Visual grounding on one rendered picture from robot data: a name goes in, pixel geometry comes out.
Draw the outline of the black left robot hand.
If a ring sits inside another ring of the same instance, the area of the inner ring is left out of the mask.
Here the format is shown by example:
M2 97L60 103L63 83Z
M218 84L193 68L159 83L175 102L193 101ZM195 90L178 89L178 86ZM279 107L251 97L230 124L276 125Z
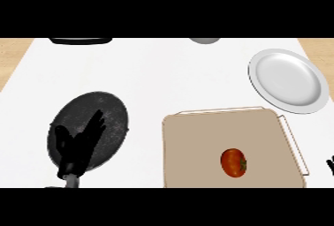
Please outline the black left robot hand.
M56 149L60 153L59 179L65 179L68 175L79 177L84 174L94 146L104 129L103 112L100 109L91 116L82 132L78 132L75 136L69 134L68 129L62 125L54 127Z

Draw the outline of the beige tray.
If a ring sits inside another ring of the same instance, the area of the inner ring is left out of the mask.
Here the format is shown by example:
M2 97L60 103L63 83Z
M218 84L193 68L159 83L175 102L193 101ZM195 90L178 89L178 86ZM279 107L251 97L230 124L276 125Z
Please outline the beige tray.
M285 117L269 109L169 115L162 120L164 186L302 188L307 173L294 143ZM230 148L245 156L240 177L230 177L220 164Z

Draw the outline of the red tomato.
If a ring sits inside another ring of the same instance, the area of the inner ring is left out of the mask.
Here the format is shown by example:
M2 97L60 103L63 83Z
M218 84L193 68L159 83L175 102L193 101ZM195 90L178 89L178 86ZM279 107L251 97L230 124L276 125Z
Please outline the red tomato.
M220 165L230 177L240 177L246 170L246 159L243 153L236 149L227 149L220 156Z

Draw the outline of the white plate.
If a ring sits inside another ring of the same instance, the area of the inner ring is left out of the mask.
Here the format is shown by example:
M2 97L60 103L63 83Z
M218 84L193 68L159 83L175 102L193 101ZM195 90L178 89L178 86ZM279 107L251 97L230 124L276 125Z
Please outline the white plate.
M261 50L248 63L248 77L260 97L277 109L294 114L311 114L326 106L325 76L291 50Z

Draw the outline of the dark grey round pan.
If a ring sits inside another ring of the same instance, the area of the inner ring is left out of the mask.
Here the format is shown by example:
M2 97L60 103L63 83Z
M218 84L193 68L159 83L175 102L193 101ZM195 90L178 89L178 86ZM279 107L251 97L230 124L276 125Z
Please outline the dark grey round pan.
M62 125L72 136L84 130L87 123L100 110L106 129L94 146L87 170L93 170L112 158L128 133L128 112L122 101L106 92L91 92L79 95L60 109L51 123L47 136L47 149L54 165L60 164L60 154L56 150L54 127Z

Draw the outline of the white placemat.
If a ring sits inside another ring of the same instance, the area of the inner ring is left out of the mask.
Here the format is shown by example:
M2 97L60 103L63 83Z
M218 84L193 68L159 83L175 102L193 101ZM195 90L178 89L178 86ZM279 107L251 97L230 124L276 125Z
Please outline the white placemat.
M31 43L0 92L0 187L57 183L47 149L50 123L79 95L110 93L128 112L128 133L112 158L87 171L87 187L165 187L162 120L183 112L269 109L285 117L308 188L334 188L334 101L311 114L277 109L255 92L248 63L266 49L305 58L294 39L116 39L91 46Z

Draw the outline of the black flat object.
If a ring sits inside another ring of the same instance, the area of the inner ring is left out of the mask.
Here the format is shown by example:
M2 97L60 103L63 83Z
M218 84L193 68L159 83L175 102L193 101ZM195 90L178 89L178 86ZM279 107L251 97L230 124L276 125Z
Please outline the black flat object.
M62 45L94 45L109 43L112 38L50 38L50 41Z

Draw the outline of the grey round object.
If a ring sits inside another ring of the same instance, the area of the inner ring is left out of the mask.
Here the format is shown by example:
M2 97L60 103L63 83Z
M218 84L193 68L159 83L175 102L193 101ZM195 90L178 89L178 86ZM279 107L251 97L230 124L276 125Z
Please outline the grey round object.
M198 44L212 44L220 38L189 38Z

